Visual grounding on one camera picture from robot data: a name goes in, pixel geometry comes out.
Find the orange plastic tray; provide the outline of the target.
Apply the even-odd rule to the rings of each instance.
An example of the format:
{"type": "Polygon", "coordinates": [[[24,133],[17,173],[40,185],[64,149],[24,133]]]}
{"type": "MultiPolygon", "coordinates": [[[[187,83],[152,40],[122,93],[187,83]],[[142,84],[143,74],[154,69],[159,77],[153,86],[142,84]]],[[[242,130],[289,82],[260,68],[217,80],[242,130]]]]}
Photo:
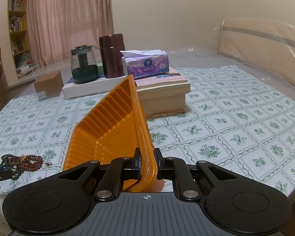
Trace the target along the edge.
{"type": "Polygon", "coordinates": [[[75,126],[63,169],[90,160],[109,164],[115,158],[133,157],[139,148],[141,178],[127,180],[128,192],[161,192],[164,180],[157,179],[154,145],[133,76],[127,76],[75,126]]]}

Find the thick beige book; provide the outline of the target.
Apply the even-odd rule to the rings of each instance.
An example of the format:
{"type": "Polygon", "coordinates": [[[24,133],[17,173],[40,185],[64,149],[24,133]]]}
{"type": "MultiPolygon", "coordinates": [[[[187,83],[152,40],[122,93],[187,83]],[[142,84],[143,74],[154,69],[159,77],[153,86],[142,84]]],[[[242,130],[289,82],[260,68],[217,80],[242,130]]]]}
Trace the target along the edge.
{"type": "Polygon", "coordinates": [[[189,82],[141,89],[137,87],[137,94],[147,119],[184,112],[185,96],[190,91],[189,82]]]}

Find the pink book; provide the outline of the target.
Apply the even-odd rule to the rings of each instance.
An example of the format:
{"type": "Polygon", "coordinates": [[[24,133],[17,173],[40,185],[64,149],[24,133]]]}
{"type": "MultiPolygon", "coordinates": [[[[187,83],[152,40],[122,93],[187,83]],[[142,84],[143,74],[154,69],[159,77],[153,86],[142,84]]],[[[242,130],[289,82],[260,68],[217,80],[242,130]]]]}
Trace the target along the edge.
{"type": "Polygon", "coordinates": [[[138,89],[180,83],[187,83],[187,79],[171,67],[169,67],[169,71],[166,73],[135,80],[138,89]]]}

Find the flat white box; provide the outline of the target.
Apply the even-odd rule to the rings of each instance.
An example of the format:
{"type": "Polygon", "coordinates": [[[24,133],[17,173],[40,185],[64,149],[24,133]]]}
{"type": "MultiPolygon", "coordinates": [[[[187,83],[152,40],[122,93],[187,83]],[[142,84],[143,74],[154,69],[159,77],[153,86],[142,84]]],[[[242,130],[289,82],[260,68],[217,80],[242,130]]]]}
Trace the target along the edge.
{"type": "Polygon", "coordinates": [[[125,78],[126,76],[117,78],[103,77],[84,84],[76,84],[74,82],[67,83],[63,86],[62,93],[66,100],[72,98],[79,98],[82,96],[106,93],[113,90],[125,78]]]}

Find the small cardboard box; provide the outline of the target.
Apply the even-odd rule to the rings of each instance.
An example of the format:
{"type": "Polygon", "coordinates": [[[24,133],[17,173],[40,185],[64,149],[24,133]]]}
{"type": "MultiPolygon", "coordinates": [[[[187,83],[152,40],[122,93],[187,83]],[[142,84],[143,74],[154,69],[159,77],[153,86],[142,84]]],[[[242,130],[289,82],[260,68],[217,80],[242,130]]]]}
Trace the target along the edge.
{"type": "Polygon", "coordinates": [[[64,84],[60,71],[43,75],[34,83],[39,101],[58,97],[64,84]]]}

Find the purple tissue box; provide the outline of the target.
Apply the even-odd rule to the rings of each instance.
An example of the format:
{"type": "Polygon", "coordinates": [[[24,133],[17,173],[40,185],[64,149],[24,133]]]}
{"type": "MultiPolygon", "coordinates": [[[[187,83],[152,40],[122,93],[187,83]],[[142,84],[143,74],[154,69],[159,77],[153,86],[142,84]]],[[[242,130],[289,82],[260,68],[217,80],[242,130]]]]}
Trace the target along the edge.
{"type": "Polygon", "coordinates": [[[169,72],[168,54],[162,50],[120,51],[128,75],[135,79],[169,72]]]}

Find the plastic bag on floor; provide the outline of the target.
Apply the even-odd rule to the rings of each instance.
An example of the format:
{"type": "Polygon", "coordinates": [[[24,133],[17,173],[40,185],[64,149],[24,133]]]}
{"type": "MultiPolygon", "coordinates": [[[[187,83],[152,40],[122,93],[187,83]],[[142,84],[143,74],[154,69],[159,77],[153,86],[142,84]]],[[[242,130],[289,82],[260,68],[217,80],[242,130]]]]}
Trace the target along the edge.
{"type": "Polygon", "coordinates": [[[19,77],[25,76],[36,68],[30,53],[23,53],[16,61],[16,72],[19,77]]]}

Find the glass teapot green base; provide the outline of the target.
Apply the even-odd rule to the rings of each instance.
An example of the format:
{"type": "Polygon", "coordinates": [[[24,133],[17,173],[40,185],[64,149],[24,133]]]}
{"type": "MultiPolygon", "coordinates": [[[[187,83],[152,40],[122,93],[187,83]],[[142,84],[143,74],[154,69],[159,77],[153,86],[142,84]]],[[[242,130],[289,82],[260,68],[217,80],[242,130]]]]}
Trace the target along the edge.
{"type": "Polygon", "coordinates": [[[92,45],[80,45],[72,49],[70,65],[76,84],[89,83],[97,79],[98,66],[92,45]]]}

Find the dark red cylindrical canister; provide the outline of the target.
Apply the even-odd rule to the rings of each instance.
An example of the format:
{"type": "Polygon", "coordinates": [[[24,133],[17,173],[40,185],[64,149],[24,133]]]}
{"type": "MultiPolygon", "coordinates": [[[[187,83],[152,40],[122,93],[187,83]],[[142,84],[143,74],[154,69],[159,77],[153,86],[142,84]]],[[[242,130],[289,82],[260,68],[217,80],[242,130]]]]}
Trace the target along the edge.
{"type": "Polygon", "coordinates": [[[112,34],[99,38],[100,55],[103,71],[106,78],[124,76],[123,63],[121,61],[124,51],[124,38],[122,34],[112,34]]]}

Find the wooden bookshelf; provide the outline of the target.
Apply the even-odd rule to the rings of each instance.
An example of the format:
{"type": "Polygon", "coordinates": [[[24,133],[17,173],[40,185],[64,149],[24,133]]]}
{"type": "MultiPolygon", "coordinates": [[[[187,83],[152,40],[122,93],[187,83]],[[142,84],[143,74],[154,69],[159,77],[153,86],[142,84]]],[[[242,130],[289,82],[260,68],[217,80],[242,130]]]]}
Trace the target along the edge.
{"type": "Polygon", "coordinates": [[[8,0],[8,27],[10,46],[17,77],[20,78],[20,67],[24,64],[25,54],[30,54],[26,0],[8,0]]]}

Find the plastic-wrapped headboard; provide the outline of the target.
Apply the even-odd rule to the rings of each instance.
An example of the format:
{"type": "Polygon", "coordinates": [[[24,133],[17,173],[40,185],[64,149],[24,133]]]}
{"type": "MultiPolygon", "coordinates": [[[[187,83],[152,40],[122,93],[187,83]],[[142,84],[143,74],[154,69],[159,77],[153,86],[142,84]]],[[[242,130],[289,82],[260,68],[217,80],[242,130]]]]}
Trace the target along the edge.
{"type": "Polygon", "coordinates": [[[295,86],[295,27],[254,18],[226,18],[218,51],[270,71],[295,86]]]}

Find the pink curtain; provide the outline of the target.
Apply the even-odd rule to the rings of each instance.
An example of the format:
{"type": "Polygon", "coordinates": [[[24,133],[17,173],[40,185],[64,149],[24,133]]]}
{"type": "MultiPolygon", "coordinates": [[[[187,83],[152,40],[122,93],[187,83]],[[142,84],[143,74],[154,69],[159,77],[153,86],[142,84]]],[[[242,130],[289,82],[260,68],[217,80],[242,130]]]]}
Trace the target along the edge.
{"type": "Polygon", "coordinates": [[[39,66],[70,57],[79,45],[99,49],[99,38],[113,34],[111,0],[26,0],[31,54],[39,66]]]}

